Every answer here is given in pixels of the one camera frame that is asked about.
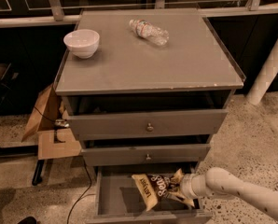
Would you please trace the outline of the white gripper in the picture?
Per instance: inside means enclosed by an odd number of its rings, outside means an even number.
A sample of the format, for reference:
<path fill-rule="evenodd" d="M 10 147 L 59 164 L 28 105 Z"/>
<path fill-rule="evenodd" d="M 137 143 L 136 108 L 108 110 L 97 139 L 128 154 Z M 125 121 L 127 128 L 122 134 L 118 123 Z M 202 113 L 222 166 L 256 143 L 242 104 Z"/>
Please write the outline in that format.
<path fill-rule="evenodd" d="M 171 183 L 172 184 L 179 184 L 180 192 L 186 197 L 178 197 L 174 196 L 174 199 L 182 204 L 185 204 L 189 208 L 194 208 L 195 204 L 192 199 L 197 199 L 198 196 L 194 192 L 192 187 L 192 179 L 194 177 L 194 174 L 184 174 L 182 169 L 178 169 L 174 175 L 171 177 Z"/>

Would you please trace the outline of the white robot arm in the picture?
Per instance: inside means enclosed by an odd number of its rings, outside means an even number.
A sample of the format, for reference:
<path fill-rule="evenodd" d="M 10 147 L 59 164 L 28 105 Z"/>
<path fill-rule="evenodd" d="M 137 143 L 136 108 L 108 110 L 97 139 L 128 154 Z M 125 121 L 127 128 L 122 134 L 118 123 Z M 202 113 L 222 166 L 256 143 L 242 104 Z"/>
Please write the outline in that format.
<path fill-rule="evenodd" d="M 213 167 L 203 175 L 186 174 L 179 189 L 188 199 L 234 196 L 278 221 L 278 191 L 245 182 L 222 168 Z"/>

